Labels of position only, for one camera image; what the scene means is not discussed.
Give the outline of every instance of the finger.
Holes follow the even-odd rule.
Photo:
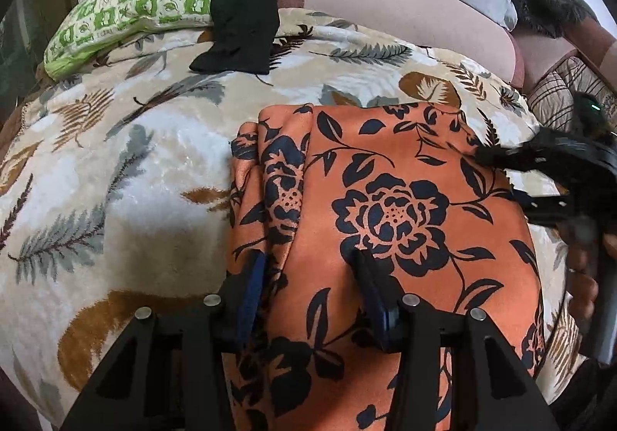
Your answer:
[[[589,254],[578,244],[573,244],[568,248],[566,263],[570,269],[574,269],[579,272],[585,271],[585,269],[587,269],[587,265],[589,264]]]
[[[612,258],[617,259],[617,236],[614,234],[605,234],[604,246],[607,247],[607,252],[609,255]]]
[[[585,274],[569,273],[566,289],[577,301],[594,302],[598,298],[598,283]]]
[[[579,328],[591,319],[594,309],[593,303],[591,302],[571,300],[568,305],[570,316],[576,320],[576,324],[579,325]]]

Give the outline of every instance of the green patterned pillow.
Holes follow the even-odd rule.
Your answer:
[[[136,32],[211,25],[210,0],[86,0],[49,42],[45,71],[62,79],[97,51]]]

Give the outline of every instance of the fleece blanket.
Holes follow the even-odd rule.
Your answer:
[[[459,54],[320,12],[280,17],[267,76],[190,72],[212,32],[185,29],[99,53],[24,107],[0,166],[0,366],[53,424],[137,308],[167,313],[220,286],[230,142],[264,107],[442,103],[486,144],[538,126],[516,91]],[[535,173],[508,178],[557,193]],[[547,342],[538,384],[552,401],[581,362],[578,331],[562,307],[565,245],[530,229]]]

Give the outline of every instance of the striped cushion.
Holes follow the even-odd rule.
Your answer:
[[[529,109],[543,127],[561,132],[573,128],[574,100],[563,78],[557,72],[549,72],[527,96]]]
[[[617,127],[617,97],[590,68],[576,57],[570,57],[555,69],[570,91],[593,95],[613,127]]]

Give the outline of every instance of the orange floral cloth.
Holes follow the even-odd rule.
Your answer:
[[[482,307],[530,374],[544,354],[533,243],[506,176],[470,158],[461,110],[271,106],[232,143],[228,271],[268,255],[251,344],[226,358],[239,430],[383,429],[399,355],[375,348],[350,266],[369,248],[405,292]],[[436,429],[449,429],[442,352]]]

